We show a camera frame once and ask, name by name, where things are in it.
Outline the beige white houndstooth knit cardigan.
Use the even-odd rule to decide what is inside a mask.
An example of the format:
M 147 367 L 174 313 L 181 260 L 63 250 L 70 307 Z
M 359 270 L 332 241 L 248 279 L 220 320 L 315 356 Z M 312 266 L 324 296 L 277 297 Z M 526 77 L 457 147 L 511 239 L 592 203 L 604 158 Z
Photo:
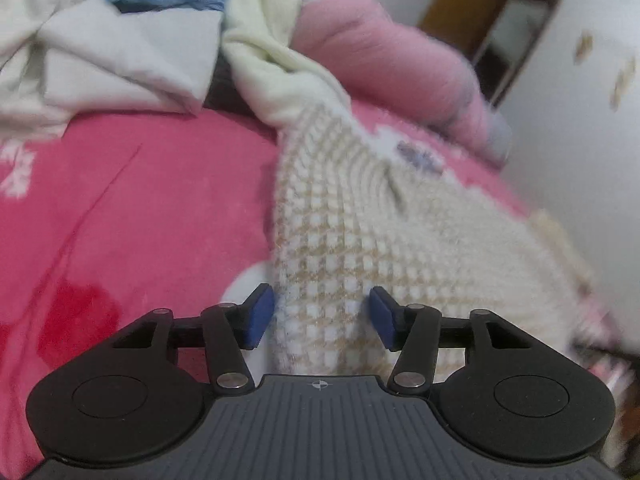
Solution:
M 386 155 L 355 118 L 316 105 L 281 134 L 274 194 L 280 373 L 390 374 L 371 288 L 452 318 L 484 308 L 570 352 L 592 282 L 559 223 Z

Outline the pink floral fleece blanket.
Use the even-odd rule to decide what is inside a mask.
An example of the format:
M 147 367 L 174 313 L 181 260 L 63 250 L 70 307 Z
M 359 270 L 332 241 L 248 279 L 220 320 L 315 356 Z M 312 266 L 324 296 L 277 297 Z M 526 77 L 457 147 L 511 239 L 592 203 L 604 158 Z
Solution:
M 514 218 L 523 207 L 497 174 L 408 122 L 357 103 L 358 118 L 397 133 L 444 164 L 454 179 Z M 96 114 L 76 118 L 62 139 L 1 141 L 1 479 L 21 479 L 42 461 L 25 408 L 35 384 L 152 308 L 199 314 L 223 296 L 241 298 L 267 281 L 276 135 L 254 119 L 206 110 L 197 118 Z M 256 442 L 245 427 L 247 458 L 228 474 L 222 452 L 232 437 L 205 428 L 196 448 L 161 457 L 166 474 L 125 467 L 79 479 L 480 479 L 458 451 L 422 442 L 374 456 L 342 436 L 322 436 L 288 416 Z

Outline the white crumpled garment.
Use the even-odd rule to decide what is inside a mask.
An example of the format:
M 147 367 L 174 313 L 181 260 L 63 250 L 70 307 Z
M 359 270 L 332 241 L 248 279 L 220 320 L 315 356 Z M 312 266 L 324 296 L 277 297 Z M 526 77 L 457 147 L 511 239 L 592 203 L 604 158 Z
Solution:
M 1 0 L 1 135 L 62 136 L 77 114 L 198 114 L 218 56 L 217 11 L 122 14 L 107 0 Z

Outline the cream fleece garment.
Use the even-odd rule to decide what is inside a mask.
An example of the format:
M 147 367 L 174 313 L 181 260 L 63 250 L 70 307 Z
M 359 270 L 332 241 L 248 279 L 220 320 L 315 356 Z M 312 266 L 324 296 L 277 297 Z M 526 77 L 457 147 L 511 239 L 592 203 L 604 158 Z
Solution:
M 306 107 L 349 110 L 352 100 L 322 65 L 290 43 L 302 0 L 227 0 L 221 51 L 236 90 L 265 125 L 282 130 Z

